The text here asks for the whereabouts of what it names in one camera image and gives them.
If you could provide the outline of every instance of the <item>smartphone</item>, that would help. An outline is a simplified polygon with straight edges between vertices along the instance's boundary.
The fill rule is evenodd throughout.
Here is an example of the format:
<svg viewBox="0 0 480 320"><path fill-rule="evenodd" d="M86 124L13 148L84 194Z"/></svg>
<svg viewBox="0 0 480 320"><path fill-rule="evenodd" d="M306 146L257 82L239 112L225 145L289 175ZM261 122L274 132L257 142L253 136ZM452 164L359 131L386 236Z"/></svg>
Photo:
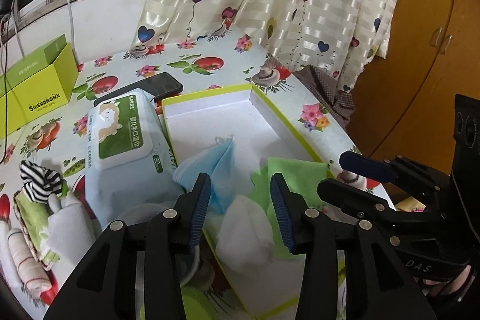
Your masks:
<svg viewBox="0 0 480 320"><path fill-rule="evenodd" d="M129 84L128 86L121 87L115 91L109 92L108 94L97 98L93 102L93 106L98 106L100 103L106 100L111 100L119 95L135 90L136 88L141 88L149 94L152 94L155 102L159 102L162 99L179 94L183 91L183 86L178 80L176 80L168 72L162 72L160 74Z"/></svg>

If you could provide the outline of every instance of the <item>floral tablecloth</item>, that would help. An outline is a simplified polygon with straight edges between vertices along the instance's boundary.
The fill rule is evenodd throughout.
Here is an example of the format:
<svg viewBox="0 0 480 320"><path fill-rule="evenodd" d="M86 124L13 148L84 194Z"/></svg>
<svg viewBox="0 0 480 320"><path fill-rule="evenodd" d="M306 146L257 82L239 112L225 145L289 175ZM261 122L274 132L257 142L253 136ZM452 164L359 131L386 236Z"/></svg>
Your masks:
<svg viewBox="0 0 480 320"><path fill-rule="evenodd" d="M7 195L10 203L13 194L22 188L19 164L23 159L61 172L69 188L85 202L86 125L93 101L108 91L159 72L169 72L180 81L183 93L241 83L256 84L323 161L330 163L335 175L340 172L340 154L346 150L356 151L348 135L296 77L234 26L226 27L220 35L200 36L195 43L158 44L135 55L126 52L102 57L80 64L78 69L80 73L68 105L27 124L0 142L0 151L7 144L7 157L0 165L0 194ZM162 114L160 105L155 109ZM191 124L191 128L194 134L195 124ZM382 186L376 186L374 192L388 198ZM10 220L13 227L19 226L13 212ZM70 272L71 269L62 267L62 262L57 262L49 277L61 286ZM213 301L223 316L239 318L232 311L240 313L241 310L222 304L228 296L227 288L209 289L215 293ZM15 290L14 294L34 320L43 317L47 309L44 299L33 297L25 288ZM274 318L292 319L293 313L287 310ZM343 316L344 313L339 312L339 317Z"/></svg>

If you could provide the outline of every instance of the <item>wet wipes package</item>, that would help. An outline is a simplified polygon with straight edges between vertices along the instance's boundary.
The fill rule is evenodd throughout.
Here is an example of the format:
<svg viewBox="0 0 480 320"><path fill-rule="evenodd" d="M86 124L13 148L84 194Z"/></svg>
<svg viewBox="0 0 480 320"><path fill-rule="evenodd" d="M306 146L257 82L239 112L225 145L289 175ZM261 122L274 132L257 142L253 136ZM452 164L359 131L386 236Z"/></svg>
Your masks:
<svg viewBox="0 0 480 320"><path fill-rule="evenodd" d="M173 154L155 109L137 88L88 115L85 197L102 229L132 207L175 201Z"/></svg>

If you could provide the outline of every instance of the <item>brown checkered cloth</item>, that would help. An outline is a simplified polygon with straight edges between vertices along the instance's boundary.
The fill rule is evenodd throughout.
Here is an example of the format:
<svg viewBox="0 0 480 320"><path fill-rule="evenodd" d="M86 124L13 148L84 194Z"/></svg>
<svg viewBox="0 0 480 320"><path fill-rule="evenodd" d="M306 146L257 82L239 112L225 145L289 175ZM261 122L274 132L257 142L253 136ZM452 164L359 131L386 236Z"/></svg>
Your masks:
<svg viewBox="0 0 480 320"><path fill-rule="evenodd" d="M345 130L355 110L351 94L337 90L337 81L311 64L293 74Z"/></svg>

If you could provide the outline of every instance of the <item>wooden wardrobe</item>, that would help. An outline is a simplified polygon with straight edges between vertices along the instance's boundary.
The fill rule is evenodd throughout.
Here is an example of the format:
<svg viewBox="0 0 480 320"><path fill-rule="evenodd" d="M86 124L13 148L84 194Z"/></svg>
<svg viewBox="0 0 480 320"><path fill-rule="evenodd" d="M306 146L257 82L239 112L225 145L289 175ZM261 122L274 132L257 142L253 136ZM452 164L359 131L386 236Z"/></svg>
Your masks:
<svg viewBox="0 0 480 320"><path fill-rule="evenodd" d="M450 173L456 93L480 99L480 0L398 0L386 59L352 94L347 132L364 155L402 155ZM394 202L406 194L387 186Z"/></svg>

